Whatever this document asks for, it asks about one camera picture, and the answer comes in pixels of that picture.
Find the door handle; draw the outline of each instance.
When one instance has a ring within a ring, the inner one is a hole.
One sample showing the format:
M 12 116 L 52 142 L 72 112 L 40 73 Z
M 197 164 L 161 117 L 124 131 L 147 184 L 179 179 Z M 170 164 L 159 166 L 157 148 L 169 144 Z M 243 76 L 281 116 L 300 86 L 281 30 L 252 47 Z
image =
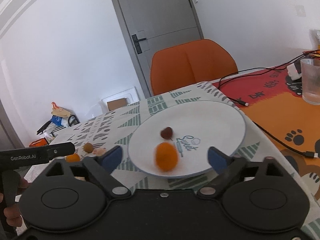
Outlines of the door handle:
M 141 54 L 141 53 L 142 53 L 142 50 L 141 50 L 141 47 L 140 47 L 139 42 L 140 42 L 140 41 L 145 41 L 145 40 L 147 40 L 147 38 L 138 39 L 137 35 L 134 34 L 134 35 L 132 35 L 132 40 L 133 40 L 134 46 L 136 47 L 137 54 Z

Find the hand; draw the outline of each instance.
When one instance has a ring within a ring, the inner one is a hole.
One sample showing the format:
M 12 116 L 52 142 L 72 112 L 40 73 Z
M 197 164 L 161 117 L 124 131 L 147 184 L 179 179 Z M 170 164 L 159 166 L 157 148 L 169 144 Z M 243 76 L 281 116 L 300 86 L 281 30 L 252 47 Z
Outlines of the hand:
M 29 184 L 30 183 L 28 183 L 26 179 L 20 178 L 17 195 L 21 195 L 24 192 L 24 190 L 29 186 Z M 0 203 L 2 202 L 2 200 L 3 200 L 3 194 L 0 193 Z M 22 226 L 22 217 L 21 217 L 20 210 L 17 203 L 11 207 L 5 208 L 4 215 L 7 218 L 7 223 L 9 226 L 12 226 L 12 227 Z

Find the chair backrest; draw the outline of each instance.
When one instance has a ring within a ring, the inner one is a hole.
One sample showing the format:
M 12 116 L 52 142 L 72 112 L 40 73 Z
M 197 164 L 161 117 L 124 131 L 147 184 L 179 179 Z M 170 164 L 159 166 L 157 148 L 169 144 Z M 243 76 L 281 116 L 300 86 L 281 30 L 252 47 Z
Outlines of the chair backrest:
M 154 95 L 237 72 L 231 55 L 211 40 L 192 41 L 154 54 L 151 87 Z

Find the wall outlet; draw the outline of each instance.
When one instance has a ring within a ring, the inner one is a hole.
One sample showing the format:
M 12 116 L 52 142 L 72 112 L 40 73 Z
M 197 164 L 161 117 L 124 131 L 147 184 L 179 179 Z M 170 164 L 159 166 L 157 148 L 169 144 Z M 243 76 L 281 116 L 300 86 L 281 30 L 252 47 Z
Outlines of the wall outlet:
M 295 8 L 298 17 L 307 17 L 306 10 L 303 5 L 296 5 Z

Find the plate rim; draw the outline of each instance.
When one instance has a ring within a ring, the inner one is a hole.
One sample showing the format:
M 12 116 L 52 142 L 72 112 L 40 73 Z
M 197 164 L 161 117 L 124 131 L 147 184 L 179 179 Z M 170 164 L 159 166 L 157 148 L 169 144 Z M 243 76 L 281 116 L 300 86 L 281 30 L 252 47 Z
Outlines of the plate rim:
M 245 119 L 243 117 L 243 115 L 241 114 L 240 110 L 237 110 L 236 108 L 234 108 L 233 106 L 230 106 L 226 103 L 223 103 L 223 102 L 218 102 L 218 101 L 210 101 L 210 100 L 199 100 L 199 101 L 191 101 L 191 102 L 186 102 L 186 103 L 183 103 L 183 104 L 188 104 L 188 103 L 196 103 L 196 102 L 212 102 L 212 103 L 219 103 L 219 104 L 223 104 L 223 105 L 226 105 L 226 106 L 229 106 L 231 107 L 232 109 L 234 109 L 235 111 L 237 111 L 237 113 L 241 116 L 241 118 L 243 119 L 243 122 L 244 122 L 244 136 L 239 144 L 239 146 L 237 147 L 237 149 L 230 155 L 230 157 L 232 157 L 233 155 L 235 155 L 235 153 L 238 151 L 240 145 L 243 143 L 244 141 L 244 138 L 247 134 L 247 124 L 245 122 Z M 134 133 L 138 130 L 138 128 L 140 128 L 147 120 L 149 120 L 150 118 L 152 118 L 153 116 L 150 116 L 149 118 L 147 118 L 145 121 L 143 121 L 133 132 L 132 132 L 132 136 L 134 135 Z M 200 172 L 197 172 L 197 173 L 193 173 L 193 174 L 189 174 L 189 175 L 183 175 L 183 176 L 168 176 L 168 175 L 155 175 L 155 174 L 152 174 L 152 173 L 149 173 L 149 172 L 146 172 L 142 169 L 140 169 L 131 159 L 130 157 L 130 154 L 129 154 L 129 146 L 130 146 L 130 142 L 131 142 L 131 139 L 129 140 L 129 143 L 128 143 L 128 146 L 127 146 L 127 152 L 128 152 L 128 157 L 130 158 L 130 161 L 132 162 L 132 164 L 138 169 L 140 170 L 141 172 L 145 173 L 145 174 L 148 174 L 150 176 L 153 176 L 153 177 L 156 177 L 156 178 L 162 178 L 162 179 L 186 179 L 186 178 L 191 178 L 191 177 L 195 177 L 195 176 L 198 176 L 198 175 L 201 175 L 201 174 L 204 174 L 204 173 L 207 173 L 211 170 L 213 170 L 213 168 L 209 168 L 205 171 L 200 171 Z

